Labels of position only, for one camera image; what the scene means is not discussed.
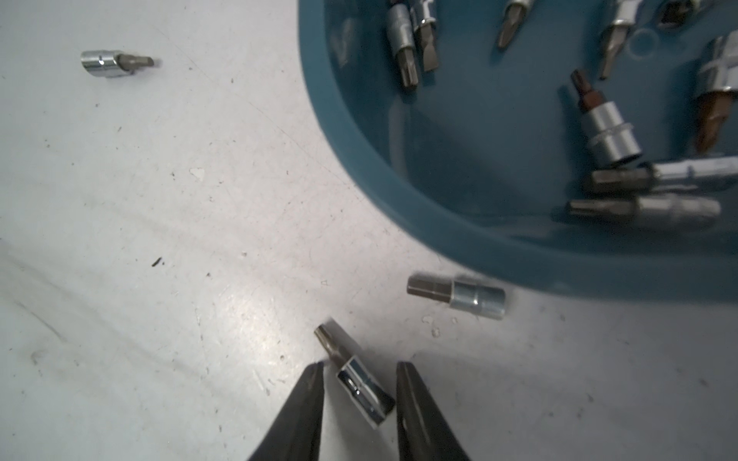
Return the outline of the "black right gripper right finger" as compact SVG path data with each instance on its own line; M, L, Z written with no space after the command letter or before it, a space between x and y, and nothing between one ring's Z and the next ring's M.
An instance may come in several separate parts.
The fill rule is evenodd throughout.
M400 459L469 461L416 367L399 362L396 380Z

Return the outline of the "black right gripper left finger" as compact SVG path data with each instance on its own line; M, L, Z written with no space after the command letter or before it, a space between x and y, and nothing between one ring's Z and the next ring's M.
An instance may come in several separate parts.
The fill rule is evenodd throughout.
M324 363L317 362L305 368L250 460L317 460L324 399Z

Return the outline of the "silver bit cluster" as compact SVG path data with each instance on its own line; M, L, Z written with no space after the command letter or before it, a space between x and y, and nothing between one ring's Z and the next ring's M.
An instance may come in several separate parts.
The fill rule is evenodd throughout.
M327 324L318 326L314 334L336 366L336 379L353 404L373 428L378 428L395 408L394 397L384 390L361 358L348 349Z
M93 77L126 77L156 65L153 58L136 56L119 50L92 50L81 54L84 70Z

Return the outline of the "dark teal storage box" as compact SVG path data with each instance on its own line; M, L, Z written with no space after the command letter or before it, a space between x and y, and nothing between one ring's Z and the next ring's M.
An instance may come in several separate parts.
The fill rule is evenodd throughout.
M437 5L438 70L402 87L385 1L302 1L309 99L330 146L383 213L487 276L577 297L735 302L737 192L704 232L570 220L593 163L570 75L595 79L605 1L539 1L509 49L505 3Z

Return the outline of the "silver socket bit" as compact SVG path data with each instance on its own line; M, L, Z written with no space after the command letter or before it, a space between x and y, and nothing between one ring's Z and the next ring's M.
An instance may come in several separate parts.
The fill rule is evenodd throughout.
M584 189L594 194L723 191L737 184L737 157L642 163L634 169L591 172Z

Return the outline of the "silver bit small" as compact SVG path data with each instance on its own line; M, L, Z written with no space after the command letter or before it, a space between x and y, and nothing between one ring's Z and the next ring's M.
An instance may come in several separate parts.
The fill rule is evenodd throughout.
M606 80L611 75L615 61L638 23L642 3L642 0L607 1L600 36L600 80Z

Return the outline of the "silver bit pair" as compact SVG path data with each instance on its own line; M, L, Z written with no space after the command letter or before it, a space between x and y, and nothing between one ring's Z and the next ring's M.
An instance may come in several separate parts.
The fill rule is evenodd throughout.
M737 99L737 31L713 38L703 50L696 74L695 149L704 154L717 142Z

